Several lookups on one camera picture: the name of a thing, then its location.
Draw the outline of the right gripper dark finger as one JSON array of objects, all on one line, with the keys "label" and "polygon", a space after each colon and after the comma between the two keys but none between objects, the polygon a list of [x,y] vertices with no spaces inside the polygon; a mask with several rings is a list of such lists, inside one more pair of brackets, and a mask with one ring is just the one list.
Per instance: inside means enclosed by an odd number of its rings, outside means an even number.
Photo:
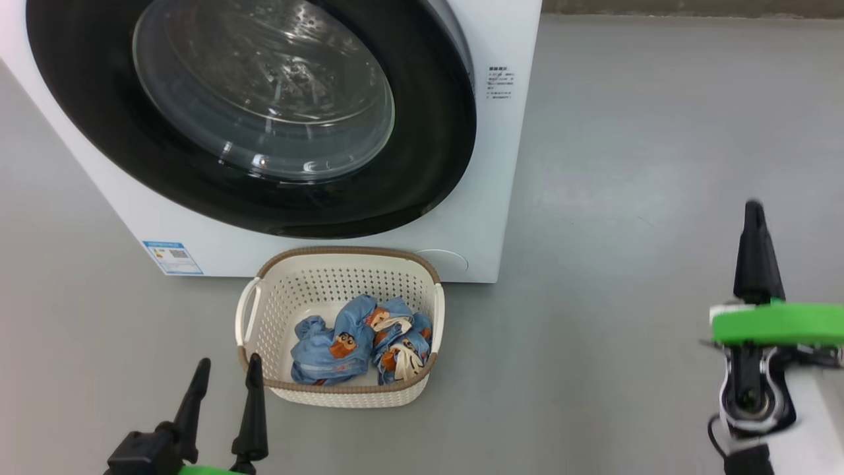
[{"label": "right gripper dark finger", "polygon": [[771,232],[760,201],[745,203],[733,295],[750,305],[786,300]]}]

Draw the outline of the right gripper green black body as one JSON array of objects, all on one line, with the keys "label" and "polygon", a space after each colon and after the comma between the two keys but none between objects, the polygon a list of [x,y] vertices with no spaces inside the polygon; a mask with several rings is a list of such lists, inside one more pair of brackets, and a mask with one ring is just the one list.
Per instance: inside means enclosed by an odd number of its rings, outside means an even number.
[{"label": "right gripper green black body", "polygon": [[844,306],[828,303],[709,307],[709,342],[715,348],[783,348],[803,364],[844,367]]}]

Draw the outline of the left gripper green black body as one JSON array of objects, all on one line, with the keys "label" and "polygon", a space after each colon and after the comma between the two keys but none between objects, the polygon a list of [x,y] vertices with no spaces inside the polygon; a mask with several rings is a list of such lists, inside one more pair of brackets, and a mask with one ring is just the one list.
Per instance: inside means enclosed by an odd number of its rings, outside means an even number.
[{"label": "left gripper green black body", "polygon": [[188,465],[180,430],[160,423],[153,432],[130,432],[107,460],[104,475],[245,475],[213,466]]}]

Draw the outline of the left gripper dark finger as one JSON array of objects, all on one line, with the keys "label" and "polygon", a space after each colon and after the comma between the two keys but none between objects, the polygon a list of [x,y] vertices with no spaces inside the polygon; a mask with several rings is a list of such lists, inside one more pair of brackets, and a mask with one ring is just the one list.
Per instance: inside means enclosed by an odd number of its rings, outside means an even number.
[{"label": "left gripper dark finger", "polygon": [[235,463],[230,471],[234,473],[255,473],[254,463],[264,460],[269,454],[262,358],[258,354],[251,354],[249,359],[245,388],[247,399],[240,432],[231,449]]},{"label": "left gripper dark finger", "polygon": [[208,390],[210,370],[210,359],[202,358],[198,367],[196,367],[192,381],[188,385],[173,421],[175,430],[177,430],[177,442],[175,442],[177,452],[181,460],[186,460],[191,464],[198,462],[198,448],[196,447],[198,421],[201,403]]}]

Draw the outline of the cream perforated laundry basket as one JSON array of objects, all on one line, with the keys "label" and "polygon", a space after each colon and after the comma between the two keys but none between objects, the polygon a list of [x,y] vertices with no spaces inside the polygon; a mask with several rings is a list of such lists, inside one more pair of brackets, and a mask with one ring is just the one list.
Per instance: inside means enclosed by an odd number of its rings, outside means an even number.
[{"label": "cream perforated laundry basket", "polygon": [[[293,328],[311,315],[333,325],[344,304],[367,294],[378,301],[401,297],[432,323],[430,359],[419,375],[379,385],[376,371],[335,386],[293,382]],[[263,383],[288,402],[323,408],[398,408],[425,390],[437,361],[445,323],[445,294],[434,266],[414,253],[382,247],[304,247],[280,253],[247,283],[235,310],[241,366],[262,358]]]}]

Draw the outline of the white front-load washing machine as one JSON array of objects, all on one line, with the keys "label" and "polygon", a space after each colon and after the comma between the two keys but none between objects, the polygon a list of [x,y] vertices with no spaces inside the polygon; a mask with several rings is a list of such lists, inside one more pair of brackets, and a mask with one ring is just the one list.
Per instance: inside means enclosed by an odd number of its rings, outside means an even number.
[{"label": "white front-load washing machine", "polygon": [[[468,261],[445,282],[493,283],[504,243],[510,193],[543,0],[427,0],[443,19],[472,78],[477,128],[461,180],[419,219],[381,234],[346,239],[275,236],[236,228],[158,195],[118,168],[61,111],[34,63],[24,0],[0,0],[0,60],[69,148],[136,240],[178,241],[203,276],[252,277],[272,256],[310,246],[445,249]],[[512,98],[488,100],[489,66],[516,74]]]}]

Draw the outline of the blue energy label sticker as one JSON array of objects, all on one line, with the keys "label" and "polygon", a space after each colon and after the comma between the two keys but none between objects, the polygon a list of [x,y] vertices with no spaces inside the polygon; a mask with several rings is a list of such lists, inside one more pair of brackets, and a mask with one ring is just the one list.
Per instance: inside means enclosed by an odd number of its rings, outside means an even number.
[{"label": "blue energy label sticker", "polygon": [[160,270],[170,276],[203,276],[193,256],[178,241],[142,241]]}]

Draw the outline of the round white filter cover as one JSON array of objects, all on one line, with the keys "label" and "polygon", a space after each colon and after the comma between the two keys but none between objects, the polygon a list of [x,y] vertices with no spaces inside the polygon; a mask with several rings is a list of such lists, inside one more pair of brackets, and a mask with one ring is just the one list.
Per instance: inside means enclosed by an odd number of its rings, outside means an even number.
[{"label": "round white filter cover", "polygon": [[454,280],[463,276],[468,269],[468,261],[458,253],[445,249],[422,249],[415,252],[428,262],[439,274],[441,280]]}]

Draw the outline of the printed text label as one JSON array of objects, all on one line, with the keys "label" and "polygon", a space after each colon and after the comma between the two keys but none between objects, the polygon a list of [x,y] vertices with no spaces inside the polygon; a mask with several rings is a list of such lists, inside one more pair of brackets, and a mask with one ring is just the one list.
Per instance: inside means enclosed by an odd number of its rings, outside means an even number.
[{"label": "printed text label", "polygon": [[485,79],[485,97],[488,100],[512,98],[516,74],[509,66],[489,66]]}]

